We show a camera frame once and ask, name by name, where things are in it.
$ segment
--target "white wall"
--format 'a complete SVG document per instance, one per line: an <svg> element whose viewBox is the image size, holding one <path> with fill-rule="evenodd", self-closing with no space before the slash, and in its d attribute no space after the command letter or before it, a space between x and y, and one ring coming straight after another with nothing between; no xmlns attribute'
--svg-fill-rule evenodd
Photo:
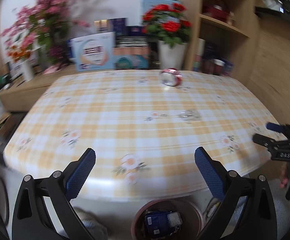
<svg viewBox="0 0 290 240"><path fill-rule="evenodd" d="M16 20L15 13L24 5L34 5L34 0L2 0L0 15L0 31L11 26ZM95 20L126 17L127 25L141 24L141 0L79 0L72 8L73 16L80 16L82 20L93 22ZM93 29L86 30L73 27L71 38L93 33ZM1 53L4 62L8 61L1 38Z"/></svg>

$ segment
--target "shelf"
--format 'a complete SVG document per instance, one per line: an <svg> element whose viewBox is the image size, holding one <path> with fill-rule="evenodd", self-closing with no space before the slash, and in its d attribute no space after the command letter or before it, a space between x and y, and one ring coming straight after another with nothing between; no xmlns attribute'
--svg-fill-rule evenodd
<svg viewBox="0 0 290 240"><path fill-rule="evenodd" d="M237 29L236 27L234 27L232 25L229 25L229 24L227 24L225 22L216 20L216 19L214 19L212 17L206 16L206 15L203 15L203 14L199 14L199 16L202 19L203 23L206 23L208 25L212 25L212 26L218 27L220 29L223 29L223 30L226 30L226 31L230 31L230 32L234 32L234 33L238 33L240 35L248 37L248 35L246 33L241 31L240 29Z"/></svg>

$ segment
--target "red can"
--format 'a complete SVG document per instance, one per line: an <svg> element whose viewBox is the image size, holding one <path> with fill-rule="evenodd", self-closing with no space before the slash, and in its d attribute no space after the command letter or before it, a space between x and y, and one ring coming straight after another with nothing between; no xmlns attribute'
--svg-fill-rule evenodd
<svg viewBox="0 0 290 240"><path fill-rule="evenodd" d="M176 68L166 68L160 72L162 83L167 86L178 86L182 82L181 72Z"/></svg>

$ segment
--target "textured blue pad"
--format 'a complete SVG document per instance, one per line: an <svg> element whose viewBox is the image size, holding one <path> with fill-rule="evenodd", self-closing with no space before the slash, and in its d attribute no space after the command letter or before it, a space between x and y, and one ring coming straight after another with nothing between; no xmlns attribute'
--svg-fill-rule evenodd
<svg viewBox="0 0 290 240"><path fill-rule="evenodd" d="M275 123L272 123L272 122L268 122L266 124L266 128L268 130L272 130L272 131L275 131L275 132L280 132L280 133L283 133L285 131L285 128L279 124L275 124Z"/></svg>
<svg viewBox="0 0 290 240"><path fill-rule="evenodd" d="M68 201L76 198L81 191L87 177L96 161L95 151L90 149L84 159L79 163L72 176L65 183L65 197Z"/></svg>
<svg viewBox="0 0 290 240"><path fill-rule="evenodd" d="M213 197L223 201L225 197L224 182L213 167L211 158L205 155L205 150L199 147L195 151L195 163L202 174Z"/></svg>

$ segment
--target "checkered tablecloth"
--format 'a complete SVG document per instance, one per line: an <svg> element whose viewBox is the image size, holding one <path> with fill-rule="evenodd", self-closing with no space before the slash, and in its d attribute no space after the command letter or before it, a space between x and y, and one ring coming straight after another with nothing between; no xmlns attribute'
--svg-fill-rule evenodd
<svg viewBox="0 0 290 240"><path fill-rule="evenodd" d="M80 195L114 201L205 188L194 162L199 146L240 175L264 164L270 155L252 135L280 138L265 128L276 120L264 105L235 79L182 75L178 87L161 84L158 70L64 76L18 127L6 163L48 177L92 148L96 164Z"/></svg>

